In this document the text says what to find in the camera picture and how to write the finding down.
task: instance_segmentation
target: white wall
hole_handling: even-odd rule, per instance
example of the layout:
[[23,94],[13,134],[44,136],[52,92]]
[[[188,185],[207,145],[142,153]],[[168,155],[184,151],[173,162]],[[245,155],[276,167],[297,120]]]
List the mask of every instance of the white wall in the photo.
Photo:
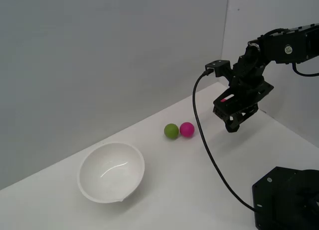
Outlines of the white wall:
[[[248,41],[275,28],[318,23],[318,13],[318,0],[229,0],[222,59],[234,64],[245,53]],[[298,68],[314,73],[319,71],[318,66],[316,58]],[[291,65],[275,63],[266,68],[264,76],[275,88],[261,101],[260,108],[319,147],[319,77],[300,77]]]
[[220,58],[226,9],[0,0],[0,189],[189,96]]

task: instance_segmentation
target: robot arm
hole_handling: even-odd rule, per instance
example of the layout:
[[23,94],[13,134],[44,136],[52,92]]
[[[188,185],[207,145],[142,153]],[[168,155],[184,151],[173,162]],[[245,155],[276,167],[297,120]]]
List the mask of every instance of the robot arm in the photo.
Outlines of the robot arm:
[[246,52],[233,69],[229,61],[217,60],[205,65],[206,74],[215,72],[225,77],[229,88],[214,101],[214,113],[225,122],[228,132],[236,132],[239,125],[258,110],[258,102],[274,87],[264,80],[263,72],[271,62],[293,64],[293,70],[302,74],[296,63],[319,55],[319,24],[293,29],[275,29],[248,42]]

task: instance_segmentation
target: white table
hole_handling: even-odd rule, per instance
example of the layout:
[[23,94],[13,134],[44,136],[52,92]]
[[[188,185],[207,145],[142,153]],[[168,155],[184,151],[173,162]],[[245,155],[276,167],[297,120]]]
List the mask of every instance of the white table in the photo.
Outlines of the white table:
[[[232,188],[252,204],[251,186],[275,166],[319,169],[319,149],[259,111],[229,134],[212,112],[225,89],[197,94],[197,108],[213,156]],[[169,141],[167,123],[195,124],[191,97],[0,191],[1,230],[255,230],[253,213],[226,189],[199,133]],[[105,142],[124,141],[143,154],[141,185],[126,200],[97,204],[76,184],[80,162]]]

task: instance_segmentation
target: magenta ball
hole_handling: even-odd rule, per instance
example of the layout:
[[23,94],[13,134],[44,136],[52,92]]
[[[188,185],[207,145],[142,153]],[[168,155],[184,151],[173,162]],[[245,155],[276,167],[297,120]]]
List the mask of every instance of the magenta ball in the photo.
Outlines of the magenta ball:
[[185,123],[181,124],[181,126],[179,128],[179,132],[182,136],[190,138],[193,136],[193,134],[195,132],[195,127],[193,126],[192,123],[185,122]]

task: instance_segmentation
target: sticker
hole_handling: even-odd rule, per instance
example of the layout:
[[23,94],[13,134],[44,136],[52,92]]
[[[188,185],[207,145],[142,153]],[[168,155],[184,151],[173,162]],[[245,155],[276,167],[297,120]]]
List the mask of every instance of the sticker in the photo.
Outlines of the sticker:
[[293,48],[290,45],[285,46],[285,53],[286,54],[292,54]]

